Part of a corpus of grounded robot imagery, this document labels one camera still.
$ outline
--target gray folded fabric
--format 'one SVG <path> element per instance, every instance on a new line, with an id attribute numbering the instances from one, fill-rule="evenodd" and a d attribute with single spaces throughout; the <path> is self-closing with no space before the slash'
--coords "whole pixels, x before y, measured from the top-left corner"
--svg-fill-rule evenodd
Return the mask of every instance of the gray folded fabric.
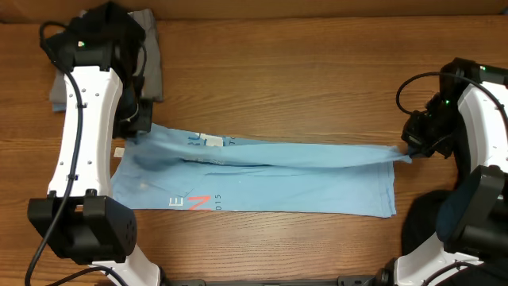
<path id="1" fill-rule="evenodd" d="M 146 47 L 147 60 L 144 68 L 144 86 L 142 97 L 153 99 L 157 102 L 164 100 L 162 93 L 162 70 L 160 67 L 159 37 L 157 34 L 157 23 L 150 9 L 134 11 L 129 13 L 146 32 L 144 46 Z M 140 50 L 137 57 L 137 70 L 134 75 L 139 74 L 143 65 L 144 54 Z M 53 102 L 53 111 L 65 110 L 66 91 L 64 74 L 56 70 L 55 81 L 49 94 L 49 100 Z"/>

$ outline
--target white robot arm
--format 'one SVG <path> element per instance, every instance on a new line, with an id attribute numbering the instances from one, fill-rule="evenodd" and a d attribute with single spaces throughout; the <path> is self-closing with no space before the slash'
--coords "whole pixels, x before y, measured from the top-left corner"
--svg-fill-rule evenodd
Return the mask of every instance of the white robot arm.
<path id="1" fill-rule="evenodd" d="M 164 271 L 136 244 L 133 211 L 111 197 L 112 137 L 149 132 L 152 123 L 152 103 L 140 98 L 144 78 L 133 76 L 144 30 L 111 2 L 48 39 L 46 25 L 56 24 L 41 26 L 41 47 L 65 74 L 67 112 L 48 196 L 29 202 L 29 220 L 44 237 L 40 249 L 47 243 L 58 257 L 106 269 L 119 277 L 108 275 L 116 285 L 165 285 Z M 37 251 L 27 285 L 39 256 Z"/>
<path id="2" fill-rule="evenodd" d="M 452 72 L 475 80 L 486 88 L 501 104 L 508 105 L 508 72 L 499 68 L 455 59 L 442 72 Z M 457 262 L 480 265 L 479 257 L 495 257 L 508 253 L 508 236 L 498 229 L 499 222 L 492 218 L 506 209 L 503 197 L 505 176 L 508 173 L 508 140 L 503 120 L 504 110 L 472 84 L 441 78 L 441 95 L 430 102 L 427 113 L 410 119 L 404 128 L 402 138 L 416 149 L 427 145 L 436 147 L 440 153 L 455 149 L 460 177 L 457 190 L 441 207 L 437 219 L 437 232 L 412 253 L 400 257 L 394 264 L 394 284 L 398 286 L 436 285 L 465 268 L 451 268 L 432 281 L 426 281 L 434 273 Z M 457 117 L 457 123 L 450 118 Z M 433 141 L 444 137 L 438 131 L 441 123 L 453 125 L 453 135 L 448 142 L 438 146 Z M 414 144 L 417 138 L 420 144 Z"/>

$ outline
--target white label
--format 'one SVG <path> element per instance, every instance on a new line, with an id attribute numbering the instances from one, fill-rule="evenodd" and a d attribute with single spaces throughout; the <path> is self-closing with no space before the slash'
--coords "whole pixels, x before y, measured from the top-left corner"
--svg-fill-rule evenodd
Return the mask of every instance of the white label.
<path id="1" fill-rule="evenodd" d="M 222 137 L 201 133 L 201 139 L 206 140 L 206 146 L 224 146 L 224 140 Z"/>
<path id="2" fill-rule="evenodd" d="M 173 198 L 169 198 L 169 207 L 182 207 L 183 206 L 183 198 L 180 198 L 180 203 L 178 202 L 178 198 L 175 198 L 175 202 L 173 203 Z"/>
<path id="3" fill-rule="evenodd" d="M 117 147 L 114 149 L 114 155 L 115 158 L 122 158 L 124 156 L 125 148 Z"/>

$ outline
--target light blue shirt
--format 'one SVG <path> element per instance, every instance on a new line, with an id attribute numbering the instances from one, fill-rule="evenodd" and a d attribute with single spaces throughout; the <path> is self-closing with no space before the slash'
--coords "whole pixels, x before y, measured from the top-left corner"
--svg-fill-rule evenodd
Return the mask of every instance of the light blue shirt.
<path id="1" fill-rule="evenodd" d="M 114 198 L 133 209 L 390 217 L 395 147 L 271 143 L 152 125 L 125 143 Z"/>

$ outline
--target black mount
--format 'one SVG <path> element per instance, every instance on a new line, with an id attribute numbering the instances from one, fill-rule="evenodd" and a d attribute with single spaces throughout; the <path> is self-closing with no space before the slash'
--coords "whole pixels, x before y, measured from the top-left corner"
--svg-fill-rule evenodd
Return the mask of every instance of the black mount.
<path id="1" fill-rule="evenodd" d="M 98 66 L 100 71 L 112 68 L 117 73 L 124 90 L 114 117 L 113 138 L 127 138 L 135 137 L 137 131 L 150 132 L 152 126 L 152 100 L 141 98 L 144 77 L 133 76 L 144 39 L 143 28 L 127 10 L 107 2 L 73 18 L 68 29 L 46 39 L 47 46 L 40 46 L 50 59 L 53 51 L 68 71 Z"/>
<path id="2" fill-rule="evenodd" d="M 137 224 L 134 211 L 96 190 L 84 197 L 71 197 L 65 205 L 48 245 L 59 258 L 71 258 L 78 265 L 93 261 L 122 263 L 134 251 Z M 30 199 L 29 221 L 44 236 L 61 198 L 50 192 L 47 199 Z"/>
<path id="3" fill-rule="evenodd" d="M 508 87 L 508 70 L 472 60 L 455 58 L 441 72 L 461 75 L 477 83 L 486 81 Z M 468 83 L 440 76 L 439 84 L 440 91 L 425 105 L 425 111 L 414 111 L 404 125 L 402 139 L 408 144 L 412 157 L 431 157 L 434 152 L 449 157 L 457 146 L 464 144 L 464 138 L 457 135 L 463 125 L 457 104 Z"/>
<path id="4" fill-rule="evenodd" d="M 483 261 L 508 257 L 507 177 L 498 166 L 478 166 L 448 197 L 436 224 L 444 250 Z"/>
<path id="5" fill-rule="evenodd" d="M 224 282 L 205 282 L 204 280 L 169 280 L 164 286 L 377 286 L 377 284 L 374 283 L 374 276 L 358 275 L 339 276 L 337 279 L 329 280 L 247 280 Z"/>

